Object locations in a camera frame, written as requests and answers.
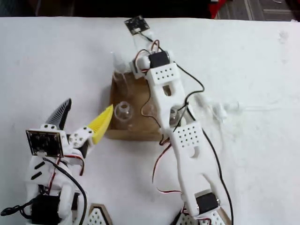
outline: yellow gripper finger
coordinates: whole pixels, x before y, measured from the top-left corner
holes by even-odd
[[[112,116],[113,105],[110,105],[88,125],[88,127],[94,131],[92,136],[92,141],[94,144],[97,144],[103,137],[112,119]]]

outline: black wire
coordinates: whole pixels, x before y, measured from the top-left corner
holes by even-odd
[[[23,217],[25,217],[26,219],[31,219],[31,216],[30,215],[27,215],[25,212],[24,212],[24,208],[31,205],[33,203],[33,200],[36,199],[37,197],[31,199],[29,202],[25,203],[24,205],[16,205],[14,207],[7,207],[5,208],[1,213],[0,215],[2,217],[5,217],[5,216],[9,216],[9,215],[12,215],[14,213],[16,213],[17,211],[19,211],[21,213],[21,215]]]
[[[65,171],[63,168],[61,168],[60,166],[56,165],[54,162],[52,162],[51,160],[47,159],[47,158],[43,158],[44,161],[51,163],[56,169],[58,169],[60,172],[62,172],[64,175],[66,175],[71,181],[73,181],[76,186],[79,188],[79,190],[82,192],[83,198],[84,198],[84,208],[83,208],[83,213],[79,222],[79,225],[82,225],[84,222],[84,218],[85,218],[85,213],[86,213],[86,209],[87,209],[87,198],[86,198],[86,194],[84,192],[84,189],[81,187],[81,185],[78,183],[78,181],[75,180],[74,177],[72,177],[67,171]]]
[[[177,129],[177,127],[179,127],[179,124],[181,123],[181,120],[182,120],[182,117],[183,117],[183,115],[184,115],[184,113],[186,112],[186,110],[187,110],[187,108],[188,108],[188,102],[184,105],[184,111],[183,111],[183,113],[181,114],[181,116],[180,116],[180,118],[179,118],[179,120],[178,120],[178,123],[176,124],[176,127],[174,128],[174,130],[173,130],[173,133],[174,133],[174,131]]]
[[[195,117],[192,115],[192,113],[190,112],[190,110],[188,109],[188,107],[187,107],[187,112],[188,112],[188,114],[190,115],[190,117],[195,121],[196,119],[195,119]],[[233,225],[233,204],[232,204],[231,197],[230,197],[230,195],[229,195],[228,189],[227,189],[227,187],[226,187],[226,184],[225,184],[225,182],[224,182],[224,180],[223,180],[223,174],[222,174],[221,164],[220,164],[218,155],[217,155],[217,153],[216,153],[215,147],[213,146],[213,144],[212,144],[210,138],[207,136],[207,134],[206,134],[206,132],[204,131],[203,128],[202,128],[202,131],[203,131],[203,134],[204,134],[206,140],[207,140],[208,143],[210,144],[210,147],[211,147],[211,149],[212,149],[212,151],[213,151],[213,153],[214,153],[214,155],[215,155],[215,158],[216,158],[217,167],[218,167],[218,170],[219,170],[220,180],[221,180],[221,183],[222,183],[222,185],[223,185],[223,187],[224,187],[224,190],[225,190],[226,195],[227,195],[227,198],[228,198],[228,202],[229,202],[229,206],[230,206],[230,214],[231,214],[231,223],[232,223],[232,225]]]
[[[140,31],[138,31],[138,33],[139,33],[141,36],[143,36],[144,38],[146,38],[148,41],[153,42],[153,40],[152,40],[150,37],[144,35],[144,34],[141,33]],[[193,79],[194,79],[198,84],[200,84],[201,87],[202,87],[202,90],[197,90],[197,91],[193,91],[193,92],[189,93],[189,94],[188,94],[188,97],[190,97],[192,94],[200,93],[200,92],[204,92],[204,91],[205,91],[205,87],[204,87],[204,85],[201,83],[201,81],[199,81],[196,77],[194,77],[194,76],[191,75],[188,71],[186,71],[184,68],[182,68],[177,62],[174,61],[174,63],[176,63],[177,67],[178,67],[180,70],[182,70],[182,72],[184,72],[185,74],[187,74],[188,76],[190,76],[191,78],[193,78]]]
[[[44,187],[43,185],[39,185],[38,187],[39,187],[39,193],[40,193],[38,196],[36,196],[35,198],[31,199],[29,202],[25,203],[24,205],[21,205],[21,206],[20,206],[20,205],[16,205],[16,206],[14,206],[14,207],[8,207],[8,208],[5,208],[5,209],[0,213],[0,215],[3,216],[3,217],[4,217],[4,216],[9,216],[9,215],[12,215],[12,214],[16,213],[17,211],[19,211],[20,214],[21,214],[24,218],[26,218],[26,219],[31,219],[31,215],[27,215],[27,214],[24,212],[24,208],[27,207],[27,206],[30,206],[36,198],[38,198],[40,195],[43,195],[43,194],[46,193],[45,187]]]
[[[152,40],[151,38],[149,38],[148,36],[142,34],[140,31],[139,31],[138,33],[139,33],[140,35],[142,35],[144,38],[146,38],[148,41],[153,42],[153,40]],[[183,69],[183,68],[182,68],[181,66],[179,66],[177,63],[176,63],[176,65],[177,65],[177,67],[178,67],[179,69],[181,69],[185,74],[187,74],[187,75],[189,75],[191,78],[193,78],[193,79],[194,79],[198,84],[200,84],[201,87],[202,87],[202,90],[196,90],[196,91],[192,91],[191,93],[189,93],[189,94],[186,96],[186,98],[185,98],[184,106],[183,106],[183,107],[187,106],[187,112],[188,112],[188,114],[190,115],[190,117],[191,117],[194,121],[196,121],[195,117],[192,115],[191,111],[190,111],[189,108],[188,108],[188,105],[187,105],[187,103],[188,103],[188,98],[189,98],[191,95],[193,95],[193,94],[204,92],[204,91],[205,91],[205,87],[204,87],[204,85],[203,85],[197,78],[195,78],[193,75],[191,75],[188,71],[186,71],[185,69]],[[218,155],[217,155],[217,153],[216,153],[216,150],[215,150],[215,148],[214,148],[212,142],[210,141],[209,137],[207,136],[207,134],[205,133],[205,131],[203,130],[203,128],[202,128],[202,131],[203,131],[203,134],[204,134],[205,138],[206,138],[207,141],[209,142],[210,147],[211,147],[211,149],[212,149],[212,151],[213,151],[213,153],[214,153],[214,155],[215,155],[215,158],[216,158],[216,162],[217,162],[217,166],[218,166],[218,170],[219,170],[220,180],[221,180],[222,185],[223,185],[223,187],[224,187],[224,189],[225,189],[225,192],[226,192],[226,195],[227,195],[227,198],[228,198],[228,202],[229,202],[229,205],[230,205],[231,221],[232,221],[232,225],[233,225],[233,205],[232,205],[231,197],[230,197],[229,192],[228,192],[228,190],[227,190],[226,184],[225,184],[225,182],[224,182],[224,180],[223,180],[221,164],[220,164]]]

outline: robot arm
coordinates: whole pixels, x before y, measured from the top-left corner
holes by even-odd
[[[184,116],[186,124],[181,123],[181,126],[178,126],[180,121],[177,126],[169,122],[171,110],[180,113],[179,109],[188,107],[193,114],[192,108],[185,105],[186,94],[178,66],[173,61],[168,52],[149,51],[146,56],[136,57],[130,62],[130,67],[136,79],[144,77],[148,81],[161,133],[170,138],[177,159],[181,198],[189,214],[200,219],[209,217],[211,212],[220,208],[225,191],[200,122],[191,116]]]
[[[83,224],[87,199],[82,187],[72,176],[71,165],[81,165],[82,175],[84,159],[104,135],[113,114],[113,106],[89,125],[67,135],[63,128],[70,108],[71,99],[68,99],[39,129],[26,130],[32,153],[25,178],[28,203],[7,208],[1,215],[11,215],[19,210],[29,219],[27,224]],[[77,219],[73,220],[76,211]]]

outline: circuit board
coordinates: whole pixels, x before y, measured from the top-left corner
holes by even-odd
[[[149,25],[146,23],[146,21],[141,15],[126,20],[124,23],[132,35],[150,29]]]
[[[33,156],[40,152],[49,157],[63,157],[59,132],[26,130],[26,135]]]

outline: white table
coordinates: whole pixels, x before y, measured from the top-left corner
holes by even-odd
[[[135,56],[125,19],[0,18],[0,208],[25,201],[30,159],[25,129],[38,128],[68,97],[65,130],[88,124],[108,104],[111,51]],[[201,19],[147,19],[164,49],[205,84],[217,102],[240,101],[273,110],[231,115],[220,129],[200,114],[229,188],[236,225],[292,224],[300,198],[300,24]],[[182,74],[186,92],[198,89]],[[194,109],[200,109],[192,101]],[[162,148],[155,142],[104,138],[80,178],[114,224],[169,224],[182,207],[178,194],[151,183]],[[179,188],[169,151],[156,185]],[[228,204],[224,203],[229,213]],[[1,224],[21,224],[19,214]]]

